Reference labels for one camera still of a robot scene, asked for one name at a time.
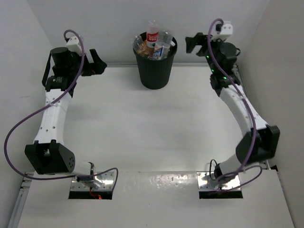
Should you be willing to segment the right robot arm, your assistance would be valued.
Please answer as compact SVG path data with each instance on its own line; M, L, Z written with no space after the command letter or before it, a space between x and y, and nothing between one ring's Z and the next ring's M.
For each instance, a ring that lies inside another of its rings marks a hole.
M201 47L197 56L205 57L207 60L212 72L211 87L228 106L242 133L235 153L227 160L216 164L213 173L215 180L228 181L248 165L274 158L280 130L276 125L268 124L258 114L233 72L240 49L220 38L203 33L186 37L185 41L187 53L191 53L196 46Z

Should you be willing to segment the metal base plate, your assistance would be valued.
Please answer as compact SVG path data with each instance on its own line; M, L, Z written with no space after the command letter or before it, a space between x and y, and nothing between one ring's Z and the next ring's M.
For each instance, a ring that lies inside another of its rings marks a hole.
M116 173L110 171L88 180L71 180L69 200L112 200Z
M200 199L242 199L242 189L239 177L228 182L216 182L213 171L197 172L197 183Z

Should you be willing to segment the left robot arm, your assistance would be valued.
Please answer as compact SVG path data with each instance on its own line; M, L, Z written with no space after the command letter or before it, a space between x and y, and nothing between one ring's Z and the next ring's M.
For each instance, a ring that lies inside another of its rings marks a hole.
M72 84L81 61L84 61L82 76L102 74L107 64L101 60L95 49L90 50L93 62L87 57L66 47L57 47L50 51L42 84L45 87L46 106L37 136L32 144L26 145L25 155L39 175L65 174L81 177L93 174L93 164L75 158L74 153L64 146L64 125L69 103L73 97L75 85Z

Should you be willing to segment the orange juice bottle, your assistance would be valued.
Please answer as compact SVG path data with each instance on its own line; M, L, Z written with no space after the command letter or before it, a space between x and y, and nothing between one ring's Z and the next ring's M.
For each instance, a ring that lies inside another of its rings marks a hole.
M151 53L149 50L147 49L140 49L137 54L140 56L140 57L143 57L143 58L146 58L146 59L150 59L151 58Z

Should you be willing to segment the small clear red-cap bottle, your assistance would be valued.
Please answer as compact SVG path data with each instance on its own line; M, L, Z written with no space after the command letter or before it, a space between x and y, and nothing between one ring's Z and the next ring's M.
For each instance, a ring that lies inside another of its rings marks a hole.
M136 53L140 49L147 49L146 44L144 43L143 39L141 36L136 36L133 41L133 48L136 51Z

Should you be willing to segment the large clear red-label bottle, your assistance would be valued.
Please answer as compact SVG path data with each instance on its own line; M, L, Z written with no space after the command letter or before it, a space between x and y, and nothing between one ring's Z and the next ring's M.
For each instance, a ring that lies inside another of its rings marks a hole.
M159 23L156 20L149 21L146 29L146 45L150 56L153 55L154 46L157 41L158 34L159 34Z

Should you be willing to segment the black ribbed waste bin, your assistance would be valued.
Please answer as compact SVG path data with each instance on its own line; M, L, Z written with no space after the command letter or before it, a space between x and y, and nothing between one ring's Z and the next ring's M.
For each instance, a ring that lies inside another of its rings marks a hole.
M139 36L142 37L144 43L146 44L146 33L144 32ZM140 57L133 48L139 70L140 80L146 88L157 90L167 85L171 75L171 68L174 56L177 52L177 47L177 41L175 38L173 38L169 53L167 56L164 56L164 59L162 60L153 60L152 56L150 59Z

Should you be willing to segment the aluminium table edge rail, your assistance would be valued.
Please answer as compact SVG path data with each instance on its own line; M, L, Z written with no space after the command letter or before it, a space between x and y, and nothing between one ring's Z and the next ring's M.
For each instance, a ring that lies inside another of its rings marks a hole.
M209 67L207 62L198 62L198 63L176 63L173 62L172 66L174 67ZM108 63L107 67L137 67L137 63Z

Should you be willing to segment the clear unlabelled plastic bottle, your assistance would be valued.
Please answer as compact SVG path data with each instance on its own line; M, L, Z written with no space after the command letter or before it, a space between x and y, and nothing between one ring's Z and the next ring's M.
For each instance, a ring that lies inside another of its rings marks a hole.
M171 47L173 32L168 29L163 29L159 32L158 44L163 46L163 56L167 56Z

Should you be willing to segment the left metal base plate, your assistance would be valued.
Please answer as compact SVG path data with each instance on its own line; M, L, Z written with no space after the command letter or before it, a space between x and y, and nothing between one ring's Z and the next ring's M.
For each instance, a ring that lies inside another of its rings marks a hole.
M110 171L88 180L71 180L69 200L112 200L116 173Z

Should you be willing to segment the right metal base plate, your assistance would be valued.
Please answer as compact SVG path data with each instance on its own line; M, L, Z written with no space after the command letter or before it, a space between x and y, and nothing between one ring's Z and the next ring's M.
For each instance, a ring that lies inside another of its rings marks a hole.
M242 189L239 177L228 182L216 182L213 171L197 172L197 183L200 199L242 199Z

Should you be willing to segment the clear bottle blue white label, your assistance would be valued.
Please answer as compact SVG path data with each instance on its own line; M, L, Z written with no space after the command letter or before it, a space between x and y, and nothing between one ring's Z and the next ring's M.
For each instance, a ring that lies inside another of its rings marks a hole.
M162 59L164 59L164 56L165 56L164 52L165 52L165 50L166 50L165 46L155 44L153 55L152 55L152 59L153 60L162 60Z

